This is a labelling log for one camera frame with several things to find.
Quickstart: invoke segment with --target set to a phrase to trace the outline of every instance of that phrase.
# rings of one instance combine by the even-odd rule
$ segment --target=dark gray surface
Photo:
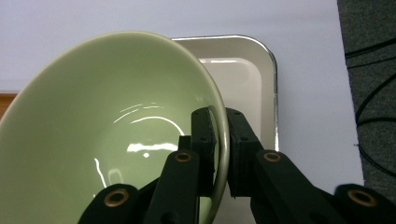
[[[372,46],[396,37],[396,2],[338,0],[345,52]],[[396,45],[346,60],[347,66],[396,56]],[[396,73],[396,60],[349,69],[355,111],[383,81]],[[396,118],[396,80],[366,106],[361,119]],[[396,123],[373,123],[358,129],[359,142],[378,163],[396,173]],[[361,159],[365,187],[396,203],[396,178],[386,175]]]

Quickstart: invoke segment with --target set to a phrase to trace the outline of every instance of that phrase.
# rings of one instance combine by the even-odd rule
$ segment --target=light green bowl
[[[77,223],[106,186],[157,178],[191,112],[209,106],[219,130],[216,214],[228,169],[228,124],[204,67],[177,43],[123,32],[62,55],[18,95],[0,123],[0,222]]]

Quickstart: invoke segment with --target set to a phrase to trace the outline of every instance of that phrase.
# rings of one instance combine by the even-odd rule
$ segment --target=white table surface
[[[280,150],[320,189],[363,184],[335,0],[3,0],[0,92],[20,91],[76,44],[124,30],[260,40],[278,66]]]

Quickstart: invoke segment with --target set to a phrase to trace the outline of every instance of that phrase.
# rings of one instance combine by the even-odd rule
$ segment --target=white tray
[[[265,149],[278,150],[276,59],[263,43],[247,36],[175,38],[206,67],[224,104],[244,113]],[[255,223],[249,198],[224,191],[214,223]]]

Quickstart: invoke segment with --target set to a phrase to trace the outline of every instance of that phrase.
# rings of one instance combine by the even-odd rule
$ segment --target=ceramic bowl
[[[103,35],[67,51],[36,76],[0,123],[2,223],[77,223],[101,189],[157,178],[191,112],[209,106],[219,130],[213,218],[228,169],[228,124],[199,61],[168,38]]]

